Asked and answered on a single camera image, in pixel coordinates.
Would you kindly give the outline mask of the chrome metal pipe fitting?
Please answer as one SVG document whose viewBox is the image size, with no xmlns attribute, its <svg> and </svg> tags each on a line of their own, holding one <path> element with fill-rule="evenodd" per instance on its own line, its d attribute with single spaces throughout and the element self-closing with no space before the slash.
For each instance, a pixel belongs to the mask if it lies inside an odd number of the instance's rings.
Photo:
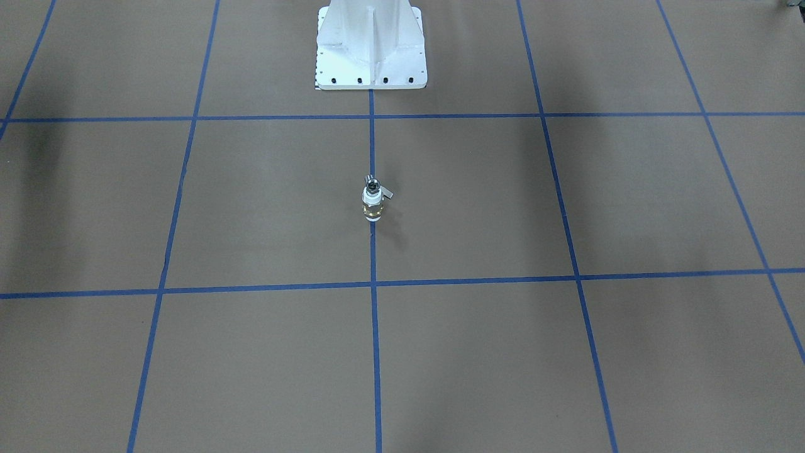
<svg viewBox="0 0 805 453">
<path fill-rule="evenodd" d="M 382 192 L 382 186 L 380 185 L 380 182 L 376 178 L 374 178 L 373 175 L 366 175 L 365 191 L 368 193 Z"/>
</svg>

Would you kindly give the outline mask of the brown paper table cover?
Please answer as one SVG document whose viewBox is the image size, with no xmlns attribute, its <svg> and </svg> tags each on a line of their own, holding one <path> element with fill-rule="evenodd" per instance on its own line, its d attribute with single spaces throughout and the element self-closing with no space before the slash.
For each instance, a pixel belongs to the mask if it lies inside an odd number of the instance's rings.
<svg viewBox="0 0 805 453">
<path fill-rule="evenodd" d="M 3 452 L 803 451 L 797 8 L 324 5 L 2 2 Z"/>
</svg>

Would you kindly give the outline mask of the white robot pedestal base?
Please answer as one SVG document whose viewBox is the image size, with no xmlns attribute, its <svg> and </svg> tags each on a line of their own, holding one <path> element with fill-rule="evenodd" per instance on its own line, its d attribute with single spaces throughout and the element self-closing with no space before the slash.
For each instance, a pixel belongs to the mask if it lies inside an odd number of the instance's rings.
<svg viewBox="0 0 805 453">
<path fill-rule="evenodd" d="M 408 1 L 331 1 L 317 13 L 316 45 L 316 89 L 428 85 L 423 15 Z"/>
</svg>

